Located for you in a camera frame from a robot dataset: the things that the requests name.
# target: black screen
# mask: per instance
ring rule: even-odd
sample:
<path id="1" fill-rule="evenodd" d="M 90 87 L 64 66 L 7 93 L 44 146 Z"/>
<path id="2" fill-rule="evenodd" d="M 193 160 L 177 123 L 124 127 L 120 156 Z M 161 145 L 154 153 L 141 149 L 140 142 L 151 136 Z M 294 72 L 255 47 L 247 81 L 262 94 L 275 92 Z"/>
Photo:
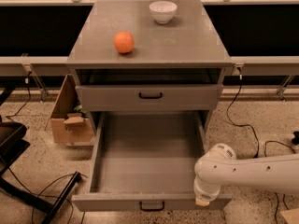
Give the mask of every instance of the black screen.
<path id="1" fill-rule="evenodd" d="M 299 5 L 206 5 L 230 56 L 299 56 Z"/>
<path id="2" fill-rule="evenodd" d="M 68 56 L 91 9 L 0 7 L 0 56 Z"/>

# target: white bowl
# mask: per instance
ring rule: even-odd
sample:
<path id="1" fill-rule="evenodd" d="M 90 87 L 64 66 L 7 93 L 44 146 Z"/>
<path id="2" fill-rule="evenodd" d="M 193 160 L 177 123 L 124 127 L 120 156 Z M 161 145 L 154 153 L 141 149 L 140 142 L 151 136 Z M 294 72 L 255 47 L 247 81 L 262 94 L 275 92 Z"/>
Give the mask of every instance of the white bowl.
<path id="1" fill-rule="evenodd" d="M 149 5 L 150 15 L 160 24 L 166 24 L 176 15 L 178 6 L 169 1 L 153 2 Z"/>

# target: terrazzo floor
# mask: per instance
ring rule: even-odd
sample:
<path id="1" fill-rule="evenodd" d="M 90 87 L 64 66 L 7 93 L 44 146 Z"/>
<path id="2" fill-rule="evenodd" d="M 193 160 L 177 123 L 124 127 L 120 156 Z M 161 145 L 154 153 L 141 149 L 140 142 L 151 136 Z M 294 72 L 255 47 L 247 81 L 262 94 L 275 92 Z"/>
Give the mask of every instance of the terrazzo floor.
<path id="1" fill-rule="evenodd" d="M 0 114 L 4 121 L 5 116 L 14 114 L 24 101 L 14 100 L 5 102 L 0 107 Z M 231 146 L 239 159 L 252 158 L 256 153 L 256 142 L 250 128 L 237 128 L 228 123 L 226 109 L 231 102 L 229 95 L 222 98 L 213 113 L 209 128 L 206 131 L 206 140 L 212 147 L 222 142 Z M 46 101 L 41 104 L 38 101 L 29 102 L 15 121 L 28 127 L 25 140 L 31 146 L 11 166 L 11 170 L 19 180 L 32 192 L 39 193 L 56 178 L 79 171 L 84 175 L 89 174 L 92 147 L 77 147 L 53 142 L 49 118 L 54 102 Z M 294 131 L 299 130 L 299 99 L 280 102 L 279 99 L 271 101 L 253 101 L 250 95 L 240 96 L 230 109 L 230 115 L 236 123 L 249 123 L 256 130 L 261 143 L 260 157 L 263 156 L 264 142 L 277 140 L 291 145 Z M 290 154 L 283 146 L 272 144 L 268 147 L 268 156 Z M 6 171 L 3 178 L 17 187 L 21 185 Z M 68 179 L 58 182 L 47 189 L 44 194 L 58 195 Z M 69 198 L 74 193 L 86 192 L 86 178 L 76 185 Z M 222 187 L 223 193 L 233 195 L 233 199 L 223 211 L 199 210 L 199 211 L 162 211 L 158 213 L 144 212 L 94 212 L 86 213 L 83 223 L 101 224 L 163 224 L 163 223 L 210 223 L 210 224 L 264 224 L 276 223 L 274 214 L 277 206 L 277 197 L 274 192 L 258 190 L 253 187 Z M 286 210 L 279 194 L 279 211 Z M 32 208 L 19 200 L 11 198 L 0 191 L 0 223 L 40 223 L 44 214 L 34 211 L 32 222 Z M 289 208 L 299 207 L 299 198 L 287 195 L 285 202 Z M 74 205 L 64 202 L 63 207 L 56 215 L 52 223 L 81 223 L 83 213 Z M 278 223 L 284 220 L 278 212 Z"/>

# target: black chair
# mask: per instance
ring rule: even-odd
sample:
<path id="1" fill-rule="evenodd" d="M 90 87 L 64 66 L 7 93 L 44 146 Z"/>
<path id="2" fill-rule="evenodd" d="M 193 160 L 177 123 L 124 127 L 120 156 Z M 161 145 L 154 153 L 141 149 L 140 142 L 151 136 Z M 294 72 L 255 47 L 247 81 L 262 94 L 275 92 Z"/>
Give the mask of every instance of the black chair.
<path id="1" fill-rule="evenodd" d="M 69 180 L 55 203 L 48 203 L 32 193 L 23 191 L 9 184 L 3 179 L 2 174 L 16 159 L 19 158 L 26 148 L 30 146 L 28 142 L 23 140 L 26 131 L 26 127 L 21 123 L 0 122 L 0 188 L 8 194 L 19 198 L 25 203 L 32 205 L 34 208 L 45 213 L 46 216 L 42 223 L 48 224 L 51 222 L 76 182 L 81 180 L 81 174 L 75 172 L 72 175 L 72 178 Z"/>

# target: cabinet top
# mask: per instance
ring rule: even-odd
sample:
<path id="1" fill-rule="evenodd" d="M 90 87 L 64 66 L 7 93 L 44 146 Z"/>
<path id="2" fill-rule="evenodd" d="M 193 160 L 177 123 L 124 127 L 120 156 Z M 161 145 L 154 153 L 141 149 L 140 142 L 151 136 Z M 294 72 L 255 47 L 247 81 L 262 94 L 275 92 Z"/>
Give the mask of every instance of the cabinet top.
<path id="1" fill-rule="evenodd" d="M 67 60 L 72 64 L 207 64 L 229 63 L 200 0 L 173 0 L 177 14 L 168 24 L 157 23 L 150 15 L 150 0 L 97 0 Z M 113 37 L 131 33 L 135 47 L 119 54 Z"/>

